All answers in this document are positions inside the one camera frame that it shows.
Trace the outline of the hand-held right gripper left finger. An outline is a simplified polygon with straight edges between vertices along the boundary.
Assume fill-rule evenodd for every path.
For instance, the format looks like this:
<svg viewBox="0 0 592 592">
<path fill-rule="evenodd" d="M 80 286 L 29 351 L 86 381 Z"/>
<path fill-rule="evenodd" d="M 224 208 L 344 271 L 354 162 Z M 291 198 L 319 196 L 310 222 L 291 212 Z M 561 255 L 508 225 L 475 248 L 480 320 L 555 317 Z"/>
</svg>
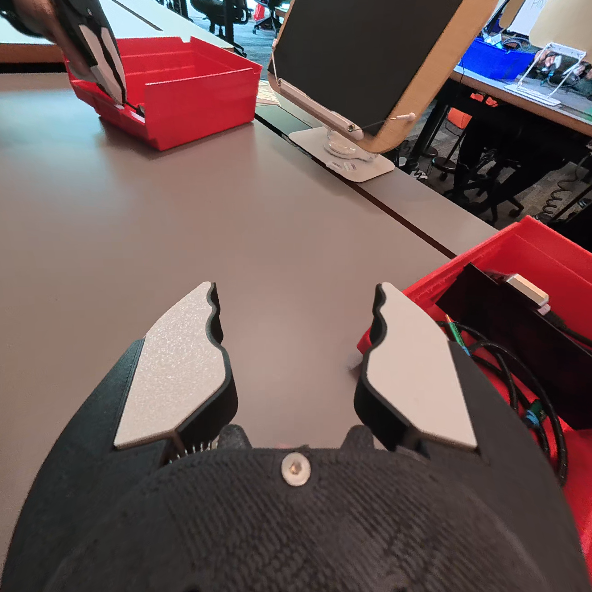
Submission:
<svg viewBox="0 0 592 592">
<path fill-rule="evenodd" d="M 215 282 L 205 281 L 146 333 L 115 432 L 114 447 L 167 442 L 174 451 L 210 448 L 238 410 L 223 347 Z"/>
</svg>

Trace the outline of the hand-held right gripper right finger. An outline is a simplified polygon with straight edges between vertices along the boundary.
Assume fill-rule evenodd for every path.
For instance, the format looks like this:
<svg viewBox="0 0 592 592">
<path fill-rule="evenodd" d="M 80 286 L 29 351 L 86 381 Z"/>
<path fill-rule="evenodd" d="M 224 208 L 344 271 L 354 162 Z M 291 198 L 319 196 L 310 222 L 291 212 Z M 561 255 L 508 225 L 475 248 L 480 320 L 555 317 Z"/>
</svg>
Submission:
<svg viewBox="0 0 592 592">
<path fill-rule="evenodd" d="M 353 399 L 362 424 L 390 452 L 426 442 L 476 452 L 448 337 L 388 282 L 376 285 L 372 314 Z"/>
</svg>

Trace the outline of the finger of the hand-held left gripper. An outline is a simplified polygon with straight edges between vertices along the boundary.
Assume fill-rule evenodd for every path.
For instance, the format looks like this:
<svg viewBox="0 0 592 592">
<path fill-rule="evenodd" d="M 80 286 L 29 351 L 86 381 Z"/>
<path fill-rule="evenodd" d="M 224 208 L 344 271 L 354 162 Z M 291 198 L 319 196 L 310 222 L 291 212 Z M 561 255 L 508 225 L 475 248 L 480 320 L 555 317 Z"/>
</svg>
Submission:
<svg viewBox="0 0 592 592">
<path fill-rule="evenodd" d="M 85 48 L 88 49 L 90 58 L 88 59 L 88 66 L 99 65 L 102 69 L 107 69 L 109 66 L 113 71 L 117 64 L 122 64 L 121 56 L 117 48 L 112 33 L 105 28 L 101 29 L 99 33 L 92 31 L 86 26 L 80 26 L 79 31 Z M 127 84 L 126 84 L 126 101 L 127 102 Z"/>
<path fill-rule="evenodd" d="M 102 69 L 99 65 L 91 66 L 96 84 L 105 92 L 116 105 L 123 107 L 126 102 L 126 79 L 123 66 L 117 64 L 113 71 L 109 66 Z"/>
</svg>

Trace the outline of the red plastic bin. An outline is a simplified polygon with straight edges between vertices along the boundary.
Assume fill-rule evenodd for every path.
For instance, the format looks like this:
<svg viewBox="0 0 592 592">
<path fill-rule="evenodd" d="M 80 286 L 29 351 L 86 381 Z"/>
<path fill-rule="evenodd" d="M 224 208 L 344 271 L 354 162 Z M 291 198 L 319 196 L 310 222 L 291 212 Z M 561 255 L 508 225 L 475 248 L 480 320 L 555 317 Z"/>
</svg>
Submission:
<svg viewBox="0 0 592 592">
<path fill-rule="evenodd" d="M 119 107 L 97 84 L 78 79 L 81 101 L 114 127 L 164 151 L 251 122 L 262 66 L 192 37 L 118 39 L 129 102 Z"/>
</svg>

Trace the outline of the red bin with black divider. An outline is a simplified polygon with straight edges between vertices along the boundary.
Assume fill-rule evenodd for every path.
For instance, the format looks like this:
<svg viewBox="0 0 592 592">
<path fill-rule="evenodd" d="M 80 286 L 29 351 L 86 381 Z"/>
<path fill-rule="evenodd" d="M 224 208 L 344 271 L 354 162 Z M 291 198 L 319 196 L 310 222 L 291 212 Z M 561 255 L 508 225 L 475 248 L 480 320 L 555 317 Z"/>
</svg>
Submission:
<svg viewBox="0 0 592 592">
<path fill-rule="evenodd" d="M 540 315 L 487 272 L 519 273 L 550 296 Z M 448 337 L 452 353 L 485 371 L 485 387 L 514 411 L 563 488 L 591 555 L 591 253 L 526 218 L 403 291 Z"/>
</svg>

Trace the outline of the grey desk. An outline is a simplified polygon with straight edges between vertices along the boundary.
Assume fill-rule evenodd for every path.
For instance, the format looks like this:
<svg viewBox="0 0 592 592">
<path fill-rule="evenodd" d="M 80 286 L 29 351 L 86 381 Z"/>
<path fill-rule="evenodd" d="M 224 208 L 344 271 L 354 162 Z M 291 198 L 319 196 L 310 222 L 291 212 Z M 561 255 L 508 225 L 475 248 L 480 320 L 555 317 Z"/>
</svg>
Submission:
<svg viewBox="0 0 592 592">
<path fill-rule="evenodd" d="M 375 285 L 444 254 L 259 121 L 168 152 L 67 75 L 1 75 L 1 563 L 40 465 L 131 342 L 217 284 L 255 446 L 339 446 Z"/>
<path fill-rule="evenodd" d="M 342 178 L 289 139 L 290 133 L 322 124 L 292 102 L 284 103 L 258 105 L 256 120 L 449 259 L 462 255 L 498 232 L 399 169 L 362 183 Z"/>
</svg>

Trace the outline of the person's left hand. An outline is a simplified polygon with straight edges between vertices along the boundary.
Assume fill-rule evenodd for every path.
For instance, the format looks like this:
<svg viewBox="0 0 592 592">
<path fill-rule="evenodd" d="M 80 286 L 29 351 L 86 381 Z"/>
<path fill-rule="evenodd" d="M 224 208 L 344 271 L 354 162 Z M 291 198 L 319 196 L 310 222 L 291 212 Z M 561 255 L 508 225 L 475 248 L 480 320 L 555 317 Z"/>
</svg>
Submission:
<svg viewBox="0 0 592 592">
<path fill-rule="evenodd" d="M 13 5 L 20 22 L 29 32 L 53 42 L 62 50 L 75 75 L 88 82 L 96 82 L 83 55 L 61 25 L 53 1 L 14 1 Z"/>
</svg>

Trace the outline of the black office chair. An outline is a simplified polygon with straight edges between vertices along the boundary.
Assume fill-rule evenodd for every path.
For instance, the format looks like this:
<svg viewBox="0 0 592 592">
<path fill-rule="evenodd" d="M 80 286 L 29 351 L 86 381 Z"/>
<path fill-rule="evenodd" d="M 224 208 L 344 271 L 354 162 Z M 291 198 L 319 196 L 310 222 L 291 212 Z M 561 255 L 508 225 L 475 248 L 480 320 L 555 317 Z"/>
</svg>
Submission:
<svg viewBox="0 0 592 592">
<path fill-rule="evenodd" d="M 209 32 L 220 37 L 233 36 L 234 25 L 249 23 L 253 10 L 247 1 L 189 1 L 191 7 L 209 22 Z"/>
</svg>

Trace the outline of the silver adapter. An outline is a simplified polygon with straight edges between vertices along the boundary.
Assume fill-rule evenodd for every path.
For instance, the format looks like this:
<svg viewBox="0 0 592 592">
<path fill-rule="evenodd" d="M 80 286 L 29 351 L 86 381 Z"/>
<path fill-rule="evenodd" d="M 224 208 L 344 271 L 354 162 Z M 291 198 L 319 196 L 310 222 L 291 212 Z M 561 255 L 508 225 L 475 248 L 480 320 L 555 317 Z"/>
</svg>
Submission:
<svg viewBox="0 0 592 592">
<path fill-rule="evenodd" d="M 519 294 L 520 298 L 524 302 L 527 302 L 540 315 L 546 315 L 551 311 L 549 294 L 519 273 L 507 274 L 489 271 L 487 275 L 498 285 L 506 285 L 515 293 Z"/>
</svg>

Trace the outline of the white board stand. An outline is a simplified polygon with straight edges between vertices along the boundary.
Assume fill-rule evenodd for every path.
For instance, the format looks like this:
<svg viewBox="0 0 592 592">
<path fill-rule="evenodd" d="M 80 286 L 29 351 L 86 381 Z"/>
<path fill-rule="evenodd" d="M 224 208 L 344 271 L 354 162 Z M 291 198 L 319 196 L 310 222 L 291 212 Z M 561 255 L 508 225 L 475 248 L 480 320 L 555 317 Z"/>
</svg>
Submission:
<svg viewBox="0 0 592 592">
<path fill-rule="evenodd" d="M 292 132 L 288 138 L 327 169 L 355 183 L 370 181 L 395 170 L 395 164 L 389 159 L 361 148 L 359 143 L 364 132 L 359 126 L 321 106 L 281 78 L 273 80 L 270 75 L 269 82 L 278 95 L 322 122 L 319 127 Z"/>
</svg>

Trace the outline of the black tablet on stand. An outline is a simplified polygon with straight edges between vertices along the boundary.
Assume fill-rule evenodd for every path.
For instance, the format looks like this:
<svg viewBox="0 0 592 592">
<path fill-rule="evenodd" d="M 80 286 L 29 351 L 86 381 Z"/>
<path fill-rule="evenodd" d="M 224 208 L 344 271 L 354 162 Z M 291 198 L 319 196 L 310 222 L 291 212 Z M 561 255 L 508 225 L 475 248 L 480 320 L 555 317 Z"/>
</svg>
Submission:
<svg viewBox="0 0 592 592">
<path fill-rule="evenodd" d="M 495 4 L 291 1 L 268 80 L 366 152 L 389 152 L 445 85 Z"/>
</svg>

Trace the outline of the blue plastic bin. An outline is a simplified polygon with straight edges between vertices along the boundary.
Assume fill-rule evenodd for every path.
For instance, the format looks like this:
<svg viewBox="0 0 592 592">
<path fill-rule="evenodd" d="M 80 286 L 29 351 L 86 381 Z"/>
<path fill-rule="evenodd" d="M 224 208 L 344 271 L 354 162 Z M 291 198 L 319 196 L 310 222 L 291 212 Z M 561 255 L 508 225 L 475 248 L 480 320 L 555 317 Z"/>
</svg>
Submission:
<svg viewBox="0 0 592 592">
<path fill-rule="evenodd" d="M 458 63 L 465 72 L 493 80 L 514 80 L 533 62 L 535 53 L 498 48 L 476 38 Z"/>
</svg>

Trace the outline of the beige board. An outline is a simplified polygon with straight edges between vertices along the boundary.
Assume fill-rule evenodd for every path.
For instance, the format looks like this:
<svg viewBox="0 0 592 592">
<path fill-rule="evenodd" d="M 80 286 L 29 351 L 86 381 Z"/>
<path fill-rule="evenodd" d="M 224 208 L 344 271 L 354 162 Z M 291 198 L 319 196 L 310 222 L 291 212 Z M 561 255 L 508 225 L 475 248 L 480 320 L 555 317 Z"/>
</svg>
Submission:
<svg viewBox="0 0 592 592">
<path fill-rule="evenodd" d="M 547 1 L 530 33 L 537 47 L 562 44 L 591 54 L 591 1 Z"/>
</svg>

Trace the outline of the white frame stand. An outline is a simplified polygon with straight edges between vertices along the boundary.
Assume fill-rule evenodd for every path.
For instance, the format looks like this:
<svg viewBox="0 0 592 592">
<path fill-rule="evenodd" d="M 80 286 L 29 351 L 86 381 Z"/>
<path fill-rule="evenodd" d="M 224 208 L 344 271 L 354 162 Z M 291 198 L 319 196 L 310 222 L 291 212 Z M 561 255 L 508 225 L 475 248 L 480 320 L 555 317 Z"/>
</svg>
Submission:
<svg viewBox="0 0 592 592">
<path fill-rule="evenodd" d="M 545 107 L 558 107 L 567 92 L 583 81 L 588 66 L 585 50 L 548 43 L 505 90 Z"/>
</svg>

